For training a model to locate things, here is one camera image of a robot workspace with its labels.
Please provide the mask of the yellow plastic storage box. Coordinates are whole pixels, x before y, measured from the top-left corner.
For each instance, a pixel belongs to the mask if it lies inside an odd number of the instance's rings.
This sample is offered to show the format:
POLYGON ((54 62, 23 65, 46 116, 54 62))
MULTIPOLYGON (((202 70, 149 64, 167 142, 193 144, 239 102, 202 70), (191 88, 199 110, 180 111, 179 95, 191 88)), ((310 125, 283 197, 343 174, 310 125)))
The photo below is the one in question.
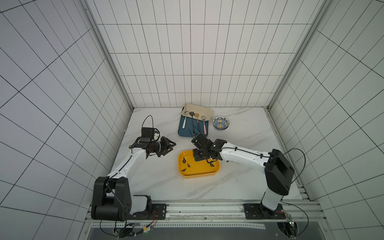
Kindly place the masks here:
POLYGON ((210 164, 207 163, 207 160, 195 162, 192 150, 183 151, 179 154, 178 157, 179 173, 183 178, 186 179, 215 175, 220 171, 220 162, 216 161, 212 164, 215 167, 211 167, 210 164), (186 164, 183 164, 183 158, 187 160, 186 164))

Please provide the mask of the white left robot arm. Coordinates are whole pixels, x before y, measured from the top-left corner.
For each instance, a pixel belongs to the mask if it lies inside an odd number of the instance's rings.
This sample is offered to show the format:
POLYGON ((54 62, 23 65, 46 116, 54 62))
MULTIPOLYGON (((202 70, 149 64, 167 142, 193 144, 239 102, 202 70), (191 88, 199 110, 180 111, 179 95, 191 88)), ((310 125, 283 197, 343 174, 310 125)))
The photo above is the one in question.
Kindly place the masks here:
POLYGON ((176 143, 166 137, 149 140, 139 137, 130 146, 131 152, 107 176, 94 183, 91 217, 93 220, 124 222, 131 219, 149 219, 153 215, 152 199, 148 195, 134 195, 130 180, 141 163, 151 154, 165 156, 176 143))

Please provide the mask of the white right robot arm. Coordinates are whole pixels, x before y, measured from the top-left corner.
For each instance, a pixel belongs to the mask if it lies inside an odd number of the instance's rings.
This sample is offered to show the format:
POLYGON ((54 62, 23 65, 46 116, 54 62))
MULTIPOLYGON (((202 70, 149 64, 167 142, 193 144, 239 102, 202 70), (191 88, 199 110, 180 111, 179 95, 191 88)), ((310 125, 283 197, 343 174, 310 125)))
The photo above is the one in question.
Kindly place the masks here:
POLYGON ((225 140, 211 141, 202 134, 192 139, 195 161, 228 161, 258 170, 266 177, 267 189, 262 198, 262 209, 276 211, 284 196, 290 192, 295 170, 281 151, 260 152, 240 148, 225 140))

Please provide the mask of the dark teal tray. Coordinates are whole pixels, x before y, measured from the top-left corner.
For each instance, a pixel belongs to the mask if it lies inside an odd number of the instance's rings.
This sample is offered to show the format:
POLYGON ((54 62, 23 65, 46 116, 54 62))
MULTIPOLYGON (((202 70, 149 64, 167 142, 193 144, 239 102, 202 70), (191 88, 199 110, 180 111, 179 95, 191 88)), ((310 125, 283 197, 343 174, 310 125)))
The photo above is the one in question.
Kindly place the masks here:
MULTIPOLYGON (((195 129, 195 132, 196 132, 194 134, 194 132, 193 132, 193 125, 192 125, 192 118, 190 118, 190 117, 187 117, 186 127, 185 127, 185 129, 182 129, 184 118, 185 117, 181 116, 180 124, 179 124, 179 128, 178 128, 179 136, 187 137, 187 138, 193 138, 195 136, 195 134, 197 134, 197 133, 201 133, 201 134, 205 135, 204 134, 204 128, 203 128, 203 120, 199 120, 199 122, 197 122, 197 120, 194 119, 194 125, 195 125, 194 129, 195 129)), ((209 133, 209 123, 208 123, 208 121, 205 121, 205 124, 206 124, 206 128, 207 128, 207 135, 205 135, 205 136, 207 137, 208 133, 209 133)))

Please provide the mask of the beige cloth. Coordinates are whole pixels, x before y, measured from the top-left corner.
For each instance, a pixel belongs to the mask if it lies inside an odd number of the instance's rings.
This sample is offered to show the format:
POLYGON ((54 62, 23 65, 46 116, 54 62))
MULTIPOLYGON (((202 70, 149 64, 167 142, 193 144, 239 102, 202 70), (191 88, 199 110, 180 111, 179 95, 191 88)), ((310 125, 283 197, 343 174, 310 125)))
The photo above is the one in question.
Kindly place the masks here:
POLYGON ((210 121, 214 114, 214 110, 210 108, 194 105, 191 103, 186 103, 185 106, 183 107, 183 110, 181 112, 181 115, 183 117, 187 116, 185 112, 194 112, 195 114, 199 114, 199 117, 198 117, 199 120, 202 120, 201 116, 205 116, 206 121, 210 121))

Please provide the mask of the white handled spoon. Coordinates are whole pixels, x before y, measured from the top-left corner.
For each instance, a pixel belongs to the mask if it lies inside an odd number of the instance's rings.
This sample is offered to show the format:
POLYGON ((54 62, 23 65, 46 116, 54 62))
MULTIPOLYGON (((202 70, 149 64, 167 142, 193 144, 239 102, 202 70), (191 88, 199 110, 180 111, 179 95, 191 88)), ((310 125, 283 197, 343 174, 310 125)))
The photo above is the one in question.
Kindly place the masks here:
POLYGON ((187 121, 187 117, 189 115, 189 111, 185 111, 184 114, 185 114, 185 118, 184 118, 184 122, 183 122, 183 125, 182 125, 182 129, 185 129, 186 127, 186 121, 187 121))

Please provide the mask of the pink handled spoon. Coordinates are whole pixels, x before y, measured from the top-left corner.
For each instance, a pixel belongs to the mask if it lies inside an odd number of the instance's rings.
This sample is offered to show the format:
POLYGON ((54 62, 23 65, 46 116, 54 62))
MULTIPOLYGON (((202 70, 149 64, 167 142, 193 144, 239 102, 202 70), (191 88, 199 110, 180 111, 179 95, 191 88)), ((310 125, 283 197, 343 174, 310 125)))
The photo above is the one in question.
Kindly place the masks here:
POLYGON ((207 128, 206 128, 206 124, 205 124, 206 117, 205 116, 201 116, 201 119, 203 120, 204 134, 207 135, 207 128))

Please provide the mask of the black handled spoon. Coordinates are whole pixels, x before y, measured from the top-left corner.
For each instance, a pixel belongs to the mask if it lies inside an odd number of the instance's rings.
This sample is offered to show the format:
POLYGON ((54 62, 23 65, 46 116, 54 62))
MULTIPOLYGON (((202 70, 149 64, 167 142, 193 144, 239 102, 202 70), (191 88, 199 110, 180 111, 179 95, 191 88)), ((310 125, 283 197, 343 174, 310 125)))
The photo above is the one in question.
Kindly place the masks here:
POLYGON ((196 132, 195 132, 195 129, 194 129, 194 127, 195 127, 195 125, 194 125, 194 115, 195 115, 195 113, 194 113, 194 112, 190 112, 189 115, 190 115, 191 118, 192 118, 193 132, 194 132, 194 134, 195 134, 195 133, 196 133, 196 132))

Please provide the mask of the aluminium rail frame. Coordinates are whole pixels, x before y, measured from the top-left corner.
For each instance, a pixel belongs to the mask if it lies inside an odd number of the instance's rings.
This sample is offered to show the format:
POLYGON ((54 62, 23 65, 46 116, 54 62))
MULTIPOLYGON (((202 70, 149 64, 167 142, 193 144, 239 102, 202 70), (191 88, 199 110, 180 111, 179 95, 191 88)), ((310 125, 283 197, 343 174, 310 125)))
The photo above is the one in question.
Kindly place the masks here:
POLYGON ((134 220, 134 232, 151 228, 130 240, 287 240, 279 229, 291 221, 297 240, 332 240, 325 214, 318 202, 284 200, 283 220, 254 220, 245 207, 254 201, 161 201, 159 220, 134 220))

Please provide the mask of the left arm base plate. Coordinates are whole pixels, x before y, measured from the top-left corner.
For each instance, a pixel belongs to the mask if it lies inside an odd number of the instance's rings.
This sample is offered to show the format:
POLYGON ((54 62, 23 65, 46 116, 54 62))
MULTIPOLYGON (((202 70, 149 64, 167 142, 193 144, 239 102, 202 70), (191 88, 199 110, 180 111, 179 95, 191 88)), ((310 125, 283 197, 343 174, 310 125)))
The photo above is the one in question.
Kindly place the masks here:
POLYGON ((167 204, 154 204, 149 195, 134 195, 128 220, 164 220, 167 204))

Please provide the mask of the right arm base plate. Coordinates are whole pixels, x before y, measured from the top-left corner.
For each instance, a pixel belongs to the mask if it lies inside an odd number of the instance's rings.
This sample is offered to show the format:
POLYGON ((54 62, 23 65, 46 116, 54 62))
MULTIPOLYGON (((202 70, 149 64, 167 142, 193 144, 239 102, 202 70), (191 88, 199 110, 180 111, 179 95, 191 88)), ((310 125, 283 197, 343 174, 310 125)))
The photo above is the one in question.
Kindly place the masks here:
POLYGON ((243 204, 247 220, 285 220, 286 214, 283 206, 278 204, 277 209, 272 211, 262 204, 243 204))

